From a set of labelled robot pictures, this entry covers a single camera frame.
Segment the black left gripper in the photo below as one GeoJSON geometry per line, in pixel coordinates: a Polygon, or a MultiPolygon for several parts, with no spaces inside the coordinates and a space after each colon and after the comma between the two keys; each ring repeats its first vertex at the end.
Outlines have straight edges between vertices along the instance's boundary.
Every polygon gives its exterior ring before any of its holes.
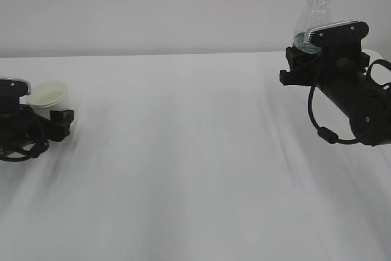
{"type": "MultiPolygon", "coordinates": [[[[43,129],[26,103],[27,96],[1,96],[1,150],[23,151],[31,145],[32,151],[45,151],[49,147],[43,129]]],[[[72,109],[50,111],[52,131],[56,136],[70,135],[70,127],[75,119],[72,109]]]]}

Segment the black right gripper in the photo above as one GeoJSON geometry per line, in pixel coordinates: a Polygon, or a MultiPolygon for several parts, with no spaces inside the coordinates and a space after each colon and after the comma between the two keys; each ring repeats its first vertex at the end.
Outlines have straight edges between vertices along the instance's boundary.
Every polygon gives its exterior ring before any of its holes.
{"type": "Polygon", "coordinates": [[[316,75],[323,70],[330,70],[333,73],[347,67],[364,72],[369,66],[370,56],[362,50],[363,39],[341,45],[316,46],[321,49],[318,54],[306,53],[294,46],[286,47],[285,57],[290,70],[280,71],[280,82],[284,86],[311,86],[316,75]]]}

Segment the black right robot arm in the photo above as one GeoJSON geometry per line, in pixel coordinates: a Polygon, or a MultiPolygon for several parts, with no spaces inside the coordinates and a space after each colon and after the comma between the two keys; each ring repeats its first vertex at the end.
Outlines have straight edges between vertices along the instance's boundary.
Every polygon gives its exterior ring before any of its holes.
{"type": "Polygon", "coordinates": [[[390,83],[379,84],[372,75],[375,65],[390,69],[384,59],[370,60],[362,51],[369,33],[364,21],[349,20],[309,28],[304,41],[320,48],[305,53],[295,46],[285,50],[289,70],[281,70],[284,86],[307,86],[307,113],[318,136],[330,144],[363,144],[372,147],[390,143],[390,83]],[[313,96],[319,89],[349,119],[353,139],[341,139],[321,126],[313,113],[313,96]]]}

